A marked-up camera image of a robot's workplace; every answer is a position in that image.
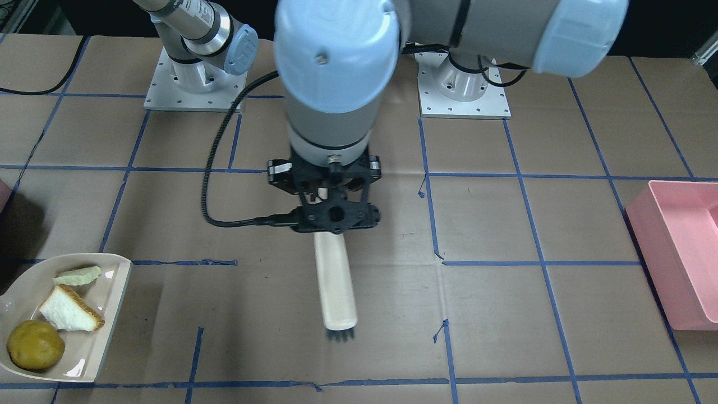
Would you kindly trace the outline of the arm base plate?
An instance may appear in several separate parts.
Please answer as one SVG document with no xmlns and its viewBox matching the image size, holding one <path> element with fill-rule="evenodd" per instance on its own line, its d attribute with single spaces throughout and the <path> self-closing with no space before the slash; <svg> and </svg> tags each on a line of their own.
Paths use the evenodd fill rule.
<svg viewBox="0 0 718 404">
<path fill-rule="evenodd" d="M 482 118 L 505 120 L 512 117 L 499 69 L 493 59 L 487 71 L 464 72 L 449 60 L 449 53 L 417 53 L 418 94 L 421 117 Z"/>
<path fill-rule="evenodd" d="M 144 108 L 158 112 L 226 112 L 245 87 L 247 77 L 247 72 L 234 76 L 204 61 L 176 62 L 163 48 Z"/>
</svg>

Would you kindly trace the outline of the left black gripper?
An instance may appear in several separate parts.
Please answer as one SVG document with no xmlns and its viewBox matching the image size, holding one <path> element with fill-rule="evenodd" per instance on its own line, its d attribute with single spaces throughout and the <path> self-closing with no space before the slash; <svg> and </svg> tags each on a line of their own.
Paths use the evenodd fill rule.
<svg viewBox="0 0 718 404">
<path fill-rule="evenodd" d="M 300 200 L 289 214 L 267 217 L 270 227 L 341 235 L 380 222 L 380 210 L 369 202 L 369 191 L 381 178 L 381 164 L 379 156 L 367 149 L 346 166 L 338 156 L 330 156 L 326 167 L 309 163 L 292 149 L 289 159 L 270 159 L 266 168 L 270 185 Z"/>
</svg>

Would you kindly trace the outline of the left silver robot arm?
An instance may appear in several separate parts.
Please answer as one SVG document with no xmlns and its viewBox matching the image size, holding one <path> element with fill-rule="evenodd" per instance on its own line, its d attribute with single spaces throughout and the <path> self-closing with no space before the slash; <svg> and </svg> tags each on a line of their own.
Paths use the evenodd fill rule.
<svg viewBox="0 0 718 404">
<path fill-rule="evenodd" d="M 409 43 L 436 44 L 456 67 L 488 62 L 558 76 L 592 71 L 616 40 L 627 1 L 280 1 L 274 57 L 285 87 L 291 156 L 269 183 L 300 197 L 259 225 L 343 233 L 380 222 L 369 139 L 380 99 Z"/>
</svg>

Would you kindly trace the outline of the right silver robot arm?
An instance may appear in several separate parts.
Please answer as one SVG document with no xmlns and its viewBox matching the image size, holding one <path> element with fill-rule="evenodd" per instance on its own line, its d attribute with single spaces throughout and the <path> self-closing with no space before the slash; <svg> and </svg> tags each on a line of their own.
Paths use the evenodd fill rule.
<svg viewBox="0 0 718 404">
<path fill-rule="evenodd" d="M 208 94 L 249 71 L 259 47 L 250 25 L 209 1 L 136 1 L 172 61 L 171 78 L 190 94 Z"/>
</svg>

